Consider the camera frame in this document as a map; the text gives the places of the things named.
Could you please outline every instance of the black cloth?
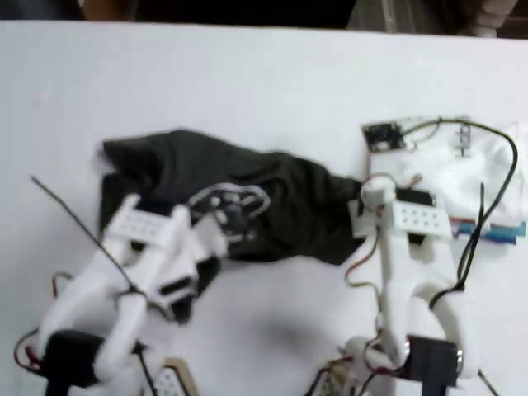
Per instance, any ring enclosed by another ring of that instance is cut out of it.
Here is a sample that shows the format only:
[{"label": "black cloth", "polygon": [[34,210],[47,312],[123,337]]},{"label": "black cloth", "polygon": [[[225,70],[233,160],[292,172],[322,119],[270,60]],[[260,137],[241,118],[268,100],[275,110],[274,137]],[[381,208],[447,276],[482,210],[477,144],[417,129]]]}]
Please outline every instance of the black cloth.
[{"label": "black cloth", "polygon": [[[231,258],[269,262],[304,255],[338,265],[363,242],[352,237],[347,209],[360,183],[335,177],[317,163],[287,153],[258,153],[189,130],[107,140],[103,150],[118,174],[103,180],[101,228],[127,193],[187,204],[208,188],[222,190],[219,183],[229,183],[265,192],[257,198],[248,196],[251,192],[235,194],[236,200],[251,202],[247,211],[256,215],[249,220],[254,238],[230,243]],[[268,206],[262,204],[266,198]],[[207,196],[195,208],[200,211],[210,201]],[[259,207],[265,210],[258,213]]]}]

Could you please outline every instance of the red wire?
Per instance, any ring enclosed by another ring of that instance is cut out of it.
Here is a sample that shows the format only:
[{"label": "red wire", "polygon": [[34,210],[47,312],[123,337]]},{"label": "red wire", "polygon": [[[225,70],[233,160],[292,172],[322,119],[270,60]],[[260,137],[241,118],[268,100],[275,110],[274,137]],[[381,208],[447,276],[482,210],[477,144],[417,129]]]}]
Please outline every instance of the red wire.
[{"label": "red wire", "polygon": [[[53,275],[53,277],[51,278],[51,289],[52,289],[52,293],[53,293],[54,298],[57,298],[57,296],[59,295],[59,289],[57,287],[58,278],[64,278],[64,279],[70,280],[73,277],[70,274],[68,274],[67,272],[57,272],[57,273],[55,273]],[[29,370],[29,371],[33,370],[33,366],[34,365],[40,365],[42,363],[42,360],[39,359],[39,357],[35,354],[35,351],[33,351],[33,348],[31,346],[27,345],[24,348],[24,351],[26,352],[26,356],[27,356],[27,359],[30,362],[30,364],[29,365],[23,365],[20,362],[20,358],[18,357],[18,350],[20,349],[20,347],[22,346],[22,344],[25,341],[27,341],[31,337],[35,336],[38,333],[38,331],[39,331],[38,328],[34,328],[30,332],[27,332],[26,334],[24,334],[22,337],[20,337],[18,339],[18,341],[15,344],[15,348],[13,349],[13,359],[15,360],[15,363],[19,367],[21,367],[23,369],[26,369],[26,370]]]},{"label": "red wire", "polygon": [[13,349],[13,358],[15,359],[15,363],[17,363],[21,368],[23,369],[26,369],[26,370],[29,370],[29,371],[32,371],[33,369],[31,368],[30,365],[23,365],[21,362],[20,362],[20,359],[18,358],[18,350],[20,349],[20,346],[25,342],[27,341],[28,339],[30,339],[31,337],[35,336],[37,334],[37,332],[39,331],[38,328],[34,328],[33,330],[31,330],[30,332],[27,332],[26,334],[24,334],[22,337],[19,338],[19,340],[16,342],[15,344],[15,349]]}]

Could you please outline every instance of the perforated plate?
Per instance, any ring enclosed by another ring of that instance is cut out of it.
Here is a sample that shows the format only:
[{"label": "perforated plate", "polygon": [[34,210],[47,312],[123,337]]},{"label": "perforated plate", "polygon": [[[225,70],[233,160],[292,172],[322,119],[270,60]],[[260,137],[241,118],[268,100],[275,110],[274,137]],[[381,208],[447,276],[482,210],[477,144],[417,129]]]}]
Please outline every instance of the perforated plate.
[{"label": "perforated plate", "polygon": [[395,228],[409,233],[452,239],[449,216],[443,209],[395,201],[391,204]]},{"label": "perforated plate", "polygon": [[142,210],[120,210],[111,221],[107,233],[141,243],[156,243],[160,233],[172,219]]}]

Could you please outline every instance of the white table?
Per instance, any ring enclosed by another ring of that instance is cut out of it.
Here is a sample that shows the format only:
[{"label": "white table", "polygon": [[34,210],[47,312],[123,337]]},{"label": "white table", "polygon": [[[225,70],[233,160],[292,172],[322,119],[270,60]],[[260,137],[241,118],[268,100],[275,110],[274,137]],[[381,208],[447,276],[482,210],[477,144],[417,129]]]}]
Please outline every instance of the white table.
[{"label": "white table", "polygon": [[[78,271],[94,252],[30,173],[95,229],[91,161],[104,138],[185,126],[362,178],[361,123],[461,112],[526,118],[524,41],[3,22],[0,56],[1,394],[16,382],[14,341],[51,302],[50,275]],[[461,246],[454,244],[455,257]],[[528,243],[483,243],[469,280],[483,368],[502,395],[528,394],[526,255]],[[295,258],[222,274],[173,346],[201,394],[303,394],[338,344],[373,332],[371,294],[348,290],[344,270]],[[379,277],[377,256],[356,276]],[[477,380],[469,389],[487,392]]]}]

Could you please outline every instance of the white cloth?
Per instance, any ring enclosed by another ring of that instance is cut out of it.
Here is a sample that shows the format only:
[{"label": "white cloth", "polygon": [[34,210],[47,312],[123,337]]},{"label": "white cloth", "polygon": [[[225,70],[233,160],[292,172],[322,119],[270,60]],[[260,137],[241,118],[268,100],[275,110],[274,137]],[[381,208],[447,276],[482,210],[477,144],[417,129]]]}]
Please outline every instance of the white cloth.
[{"label": "white cloth", "polygon": [[[403,130],[412,124],[406,121]],[[498,128],[513,138],[519,156],[514,177],[490,222],[513,226],[528,219],[528,124],[516,122]],[[416,187],[432,191],[450,217],[476,219],[480,183],[484,183],[486,210],[497,196],[512,164],[511,146],[500,136],[471,127],[470,149],[461,156],[459,125],[442,125],[431,138],[420,143],[420,138],[427,137],[433,129],[434,126],[405,137],[411,147],[417,141],[417,149],[402,156],[399,169],[407,180],[421,174],[423,179]]]}]

